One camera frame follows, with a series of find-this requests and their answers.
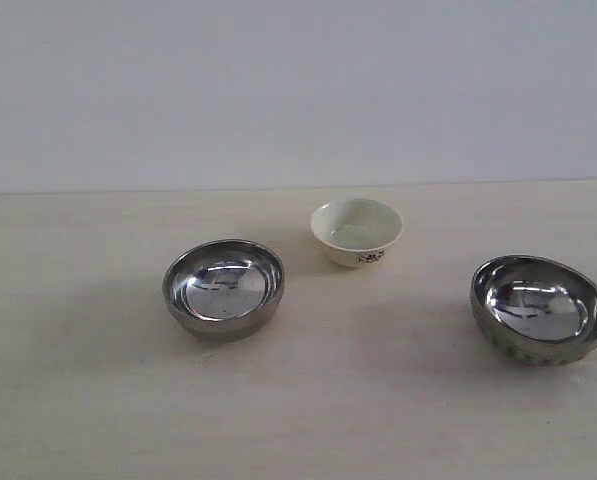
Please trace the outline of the smooth stainless steel bowl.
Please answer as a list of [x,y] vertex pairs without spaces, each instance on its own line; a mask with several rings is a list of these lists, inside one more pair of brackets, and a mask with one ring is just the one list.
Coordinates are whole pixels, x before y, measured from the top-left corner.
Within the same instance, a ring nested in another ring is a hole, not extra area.
[[284,289],[280,257],[245,239],[219,239],[188,250],[162,281],[173,318],[194,337],[216,342],[259,331],[275,315]]

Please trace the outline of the ribbed stainless steel bowl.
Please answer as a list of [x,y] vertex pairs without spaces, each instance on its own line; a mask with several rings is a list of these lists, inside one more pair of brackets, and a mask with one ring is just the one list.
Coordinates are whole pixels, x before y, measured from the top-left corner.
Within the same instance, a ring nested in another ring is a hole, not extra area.
[[597,349],[597,285],[560,262],[490,259],[474,272],[469,299],[483,337],[524,365],[564,366]]

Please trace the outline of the cream ceramic floral bowl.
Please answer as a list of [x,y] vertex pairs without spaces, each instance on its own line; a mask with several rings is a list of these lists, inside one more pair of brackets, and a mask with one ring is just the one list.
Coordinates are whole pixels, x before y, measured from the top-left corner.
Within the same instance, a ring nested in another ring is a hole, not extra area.
[[348,268],[381,262],[404,231],[390,205],[368,198],[335,199],[317,208],[310,230],[324,255]]

